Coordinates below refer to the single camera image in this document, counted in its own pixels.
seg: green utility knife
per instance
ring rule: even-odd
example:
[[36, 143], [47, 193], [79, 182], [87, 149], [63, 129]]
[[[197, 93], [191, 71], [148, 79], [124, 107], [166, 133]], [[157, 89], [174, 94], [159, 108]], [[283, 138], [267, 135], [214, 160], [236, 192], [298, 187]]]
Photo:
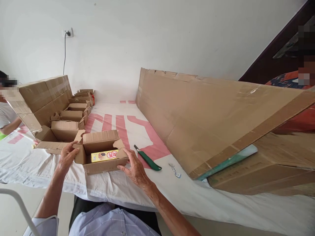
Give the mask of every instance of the green utility knife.
[[135, 149], [137, 149], [138, 153], [140, 154], [140, 156], [142, 156], [142, 158], [145, 160], [146, 163], [148, 163], [148, 165], [156, 171], [160, 171], [162, 169], [162, 167], [158, 166], [157, 164], [154, 163], [154, 161], [152, 161], [152, 159], [150, 157], [148, 157], [147, 154], [145, 154], [143, 151], [140, 151], [140, 149], [134, 145]]

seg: light blue shirt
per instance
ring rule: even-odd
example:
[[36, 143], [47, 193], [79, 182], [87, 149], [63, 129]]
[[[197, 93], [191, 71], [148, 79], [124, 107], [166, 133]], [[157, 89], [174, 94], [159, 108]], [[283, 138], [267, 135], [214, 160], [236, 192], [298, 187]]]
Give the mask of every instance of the light blue shirt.
[[[37, 226], [45, 219], [33, 218]], [[49, 219], [37, 227], [41, 236], [56, 236], [57, 220]], [[30, 229], [24, 233], [29, 236]], [[69, 236], [160, 236], [133, 214], [116, 208], [114, 210], [107, 203], [103, 203], [87, 213], [80, 213], [74, 220]]]

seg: white t-shirt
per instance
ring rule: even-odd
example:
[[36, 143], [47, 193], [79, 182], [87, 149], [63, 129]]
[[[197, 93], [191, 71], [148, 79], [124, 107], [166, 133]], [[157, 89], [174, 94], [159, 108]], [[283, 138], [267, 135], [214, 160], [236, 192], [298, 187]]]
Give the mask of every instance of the white t-shirt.
[[0, 128], [12, 123], [16, 118], [17, 115], [10, 105], [0, 102]]

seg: person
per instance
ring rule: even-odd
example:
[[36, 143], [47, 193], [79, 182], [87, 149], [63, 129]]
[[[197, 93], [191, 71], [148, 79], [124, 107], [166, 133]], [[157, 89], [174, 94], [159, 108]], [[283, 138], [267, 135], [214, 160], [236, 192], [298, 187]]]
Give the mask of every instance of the person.
[[[59, 163], [44, 194], [35, 217], [32, 219], [40, 235], [53, 236], [57, 233], [57, 215], [62, 186], [67, 172], [79, 148], [73, 148], [74, 141], [62, 149]], [[134, 184], [144, 191], [163, 217], [174, 236], [200, 236], [198, 231], [163, 196], [156, 185], [146, 175], [142, 163], [132, 150], [124, 149], [131, 168], [117, 166]], [[24, 236], [31, 234], [28, 228]], [[154, 212], [145, 212], [115, 206], [108, 203], [90, 202], [74, 198], [74, 206], [69, 225], [70, 236], [83, 235], [147, 235], [158, 236], [161, 232]]]
[[11, 87], [12, 81], [8, 80], [8, 76], [0, 71], [0, 140], [11, 134], [20, 125], [22, 125], [21, 119], [16, 115], [15, 111], [10, 107], [5, 98], [1, 94], [1, 90], [6, 87]]

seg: dark trousers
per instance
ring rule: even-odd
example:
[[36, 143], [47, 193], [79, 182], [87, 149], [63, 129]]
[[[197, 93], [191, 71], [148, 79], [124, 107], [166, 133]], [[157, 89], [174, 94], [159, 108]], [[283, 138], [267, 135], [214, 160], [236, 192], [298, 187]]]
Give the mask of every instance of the dark trousers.
[[[88, 212], [101, 204], [103, 204], [103, 202], [91, 202], [91, 201], [83, 200], [77, 196], [74, 196], [74, 205], [73, 205], [73, 210], [72, 210], [72, 214], [70, 218], [69, 232], [70, 232], [70, 229], [74, 220], [81, 212]], [[115, 205], [115, 208], [124, 209], [130, 214], [135, 215], [144, 223], [146, 223], [148, 226], [150, 226], [152, 229], [154, 229], [159, 235], [161, 235], [161, 231], [157, 223], [158, 221], [157, 215], [155, 214], [155, 212], [132, 210], [132, 209], [119, 206], [119, 205]]]

